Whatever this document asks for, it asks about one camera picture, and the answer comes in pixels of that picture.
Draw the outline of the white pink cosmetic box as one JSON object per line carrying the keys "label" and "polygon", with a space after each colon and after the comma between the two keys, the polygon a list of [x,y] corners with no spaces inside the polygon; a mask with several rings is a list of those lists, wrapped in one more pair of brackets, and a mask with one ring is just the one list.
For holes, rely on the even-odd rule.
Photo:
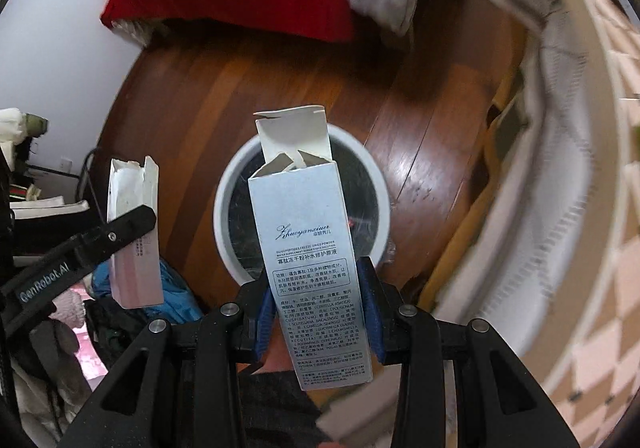
{"label": "white pink cosmetic box", "polygon": [[134,226],[131,236],[110,259],[112,297],[124,309],[162,304],[160,247],[157,232],[160,167],[144,161],[111,160],[106,216],[111,222],[125,217]]}

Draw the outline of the pink fuzzy garment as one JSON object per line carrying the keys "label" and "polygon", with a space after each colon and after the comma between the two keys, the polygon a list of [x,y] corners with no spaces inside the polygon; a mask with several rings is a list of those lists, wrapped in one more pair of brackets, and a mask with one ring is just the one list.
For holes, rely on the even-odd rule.
{"label": "pink fuzzy garment", "polygon": [[81,296],[74,290],[66,290],[53,300],[55,311],[51,319],[66,324],[71,329],[80,329],[85,325],[86,311]]}

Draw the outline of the black white chair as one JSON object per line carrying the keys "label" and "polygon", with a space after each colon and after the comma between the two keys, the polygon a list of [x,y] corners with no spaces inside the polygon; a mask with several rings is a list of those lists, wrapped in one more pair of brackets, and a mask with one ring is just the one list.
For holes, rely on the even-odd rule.
{"label": "black white chair", "polygon": [[14,221],[6,247],[13,256],[42,255],[101,223],[88,201],[65,203],[61,196],[11,202],[10,209]]}

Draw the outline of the blue jacket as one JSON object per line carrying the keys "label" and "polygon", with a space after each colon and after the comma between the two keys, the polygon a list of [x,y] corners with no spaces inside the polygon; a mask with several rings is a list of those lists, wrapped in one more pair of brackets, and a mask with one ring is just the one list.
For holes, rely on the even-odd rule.
{"label": "blue jacket", "polygon": [[[108,276],[108,264],[99,265],[92,274],[89,294],[94,298],[105,298],[111,295],[111,285]],[[186,324],[198,321],[203,317],[201,307],[198,306],[193,293],[183,278],[160,259],[160,281],[162,282],[164,301],[162,304],[136,309],[136,313],[147,320],[163,318],[172,324]]]}

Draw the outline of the black trouser leg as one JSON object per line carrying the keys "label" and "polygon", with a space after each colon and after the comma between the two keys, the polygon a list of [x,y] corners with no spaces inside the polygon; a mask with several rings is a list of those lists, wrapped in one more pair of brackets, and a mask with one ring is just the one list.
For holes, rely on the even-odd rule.
{"label": "black trouser leg", "polygon": [[247,447],[318,447],[330,439],[317,426],[320,410],[293,371],[239,378]]}

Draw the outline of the white grey patterned quilt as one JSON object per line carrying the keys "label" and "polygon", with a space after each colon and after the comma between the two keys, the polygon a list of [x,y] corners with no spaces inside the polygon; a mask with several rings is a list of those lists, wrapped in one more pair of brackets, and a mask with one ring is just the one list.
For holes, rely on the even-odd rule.
{"label": "white grey patterned quilt", "polygon": [[514,21],[511,66],[523,82],[498,127],[494,200],[432,312],[457,324],[485,319],[524,354],[565,277],[593,184],[588,52],[564,0],[490,1]]}

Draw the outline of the beige checkered bed cover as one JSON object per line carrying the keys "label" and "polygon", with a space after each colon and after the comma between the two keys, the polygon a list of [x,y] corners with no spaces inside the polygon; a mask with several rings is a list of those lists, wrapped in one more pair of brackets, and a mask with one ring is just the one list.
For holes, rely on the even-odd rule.
{"label": "beige checkered bed cover", "polygon": [[639,30],[610,0],[564,0],[588,52],[597,165],[582,231],[524,360],[578,442],[600,447],[639,389]]}

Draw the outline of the green checkered orange blanket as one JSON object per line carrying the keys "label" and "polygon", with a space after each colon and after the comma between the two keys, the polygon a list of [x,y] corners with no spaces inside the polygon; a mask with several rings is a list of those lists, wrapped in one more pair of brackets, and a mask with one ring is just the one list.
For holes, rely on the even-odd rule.
{"label": "green checkered orange blanket", "polygon": [[487,112],[487,130],[484,137],[480,163],[484,164],[488,171],[488,181],[478,197],[471,205],[469,212],[452,235],[442,256],[440,257],[431,278],[423,287],[418,306],[420,309],[430,312],[436,302],[436,296],[445,284],[451,279],[467,249],[477,239],[480,228],[494,200],[501,172],[501,163],[497,150],[497,134],[501,118],[506,114],[506,109],[511,107],[512,101],[522,87],[522,75],[520,67],[511,66],[503,77],[494,99]]}

